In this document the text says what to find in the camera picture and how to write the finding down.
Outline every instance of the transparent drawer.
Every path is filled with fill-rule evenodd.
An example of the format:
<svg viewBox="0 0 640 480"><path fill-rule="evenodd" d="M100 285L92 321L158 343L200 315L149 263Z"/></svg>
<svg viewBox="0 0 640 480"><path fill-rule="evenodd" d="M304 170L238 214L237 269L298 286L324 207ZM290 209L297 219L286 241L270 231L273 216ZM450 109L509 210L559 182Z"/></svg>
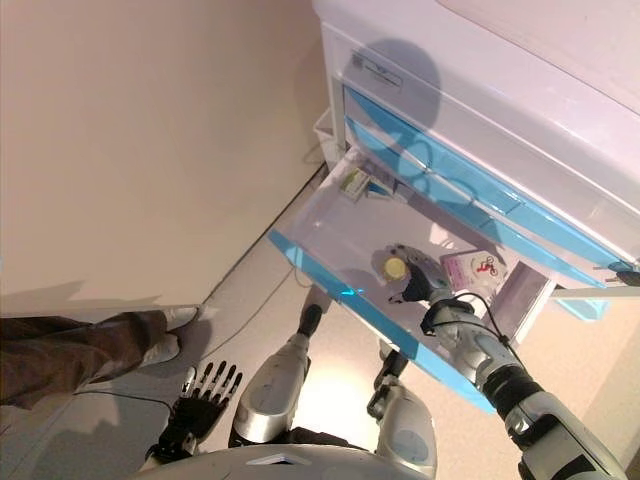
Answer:
<svg viewBox="0 0 640 480"><path fill-rule="evenodd" d="M365 193L346 195L344 184L355 168L372 175ZM395 192L385 192L385 186ZM337 302L352 310L407 358L472 403L491 410L486 399L450 364L449 355L420 329L426 303L392 304L388 299L408 278L385 278L381 265L392 245L403 244L440 260L464 252L486 251L506 265L504 282L486 295L503 333L522 342L554 284L400 182L375 156L351 148L329 177L281 231L270 238L289 260ZM479 316L480 302L471 302ZM483 318L489 326L488 318Z"/></svg>

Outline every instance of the person's leg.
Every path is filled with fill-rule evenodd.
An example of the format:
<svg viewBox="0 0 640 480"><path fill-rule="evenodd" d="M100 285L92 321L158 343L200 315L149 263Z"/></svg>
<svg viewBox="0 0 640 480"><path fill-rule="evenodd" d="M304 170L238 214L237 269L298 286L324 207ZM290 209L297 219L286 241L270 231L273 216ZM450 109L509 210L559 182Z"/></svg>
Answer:
<svg viewBox="0 0 640 480"><path fill-rule="evenodd" d="M165 329L161 311L122 313L97 324L1 319L0 401L30 408L45 395L122 375L166 338Z"/></svg>

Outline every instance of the person's foot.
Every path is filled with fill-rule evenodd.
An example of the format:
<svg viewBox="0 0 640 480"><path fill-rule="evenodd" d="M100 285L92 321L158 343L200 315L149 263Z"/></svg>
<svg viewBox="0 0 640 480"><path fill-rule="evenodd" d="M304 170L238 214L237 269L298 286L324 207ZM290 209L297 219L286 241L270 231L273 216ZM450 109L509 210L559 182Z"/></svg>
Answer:
<svg viewBox="0 0 640 480"><path fill-rule="evenodd" d="M185 326L198 315L196 307L180 307L164 310L167 317L167 332Z"/></svg>
<svg viewBox="0 0 640 480"><path fill-rule="evenodd" d="M168 362L180 353L180 341L176 335L165 333L162 340L156 343L144 354L140 367Z"/></svg>

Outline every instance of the yellow cap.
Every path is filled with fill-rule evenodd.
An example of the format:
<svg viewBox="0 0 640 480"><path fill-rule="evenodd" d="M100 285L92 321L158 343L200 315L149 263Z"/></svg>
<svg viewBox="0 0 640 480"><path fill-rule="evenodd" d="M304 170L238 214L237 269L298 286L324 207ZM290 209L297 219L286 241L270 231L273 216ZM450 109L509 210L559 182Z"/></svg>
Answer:
<svg viewBox="0 0 640 480"><path fill-rule="evenodd" d="M398 257L389 257L384 262L384 276L387 280L402 280L407 275L407 265Z"/></svg>

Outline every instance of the floor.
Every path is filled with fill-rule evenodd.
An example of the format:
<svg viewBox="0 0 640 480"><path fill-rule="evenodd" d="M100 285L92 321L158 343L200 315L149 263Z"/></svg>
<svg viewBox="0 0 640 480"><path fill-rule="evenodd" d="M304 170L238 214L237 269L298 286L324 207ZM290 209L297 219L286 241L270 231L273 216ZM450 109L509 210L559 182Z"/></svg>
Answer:
<svg viewBox="0 0 640 480"><path fill-rule="evenodd" d="M310 193L305 191L280 222ZM184 348L177 359L91 388L173 402L187 366L222 360L236 363L249 378L296 328L308 280L295 273L268 240L261 240L208 302L203 318L179 330ZM627 462L640 443L640 406L633 401L640 391L639 307L638 298L621 299L603 321L583 324L549 304L520 349L536 379ZM313 364L295 424L374 449L377 427L365 407L380 367L378 349L365 324L332 304L311 343ZM480 412L412 365L402 380L435 418L439 479L516 478L519 451L496 415ZM203 450L226 446L234 410L235 402ZM3 439L0 477L126 478L143 463L166 415L158 403L75 396L40 429Z"/></svg>

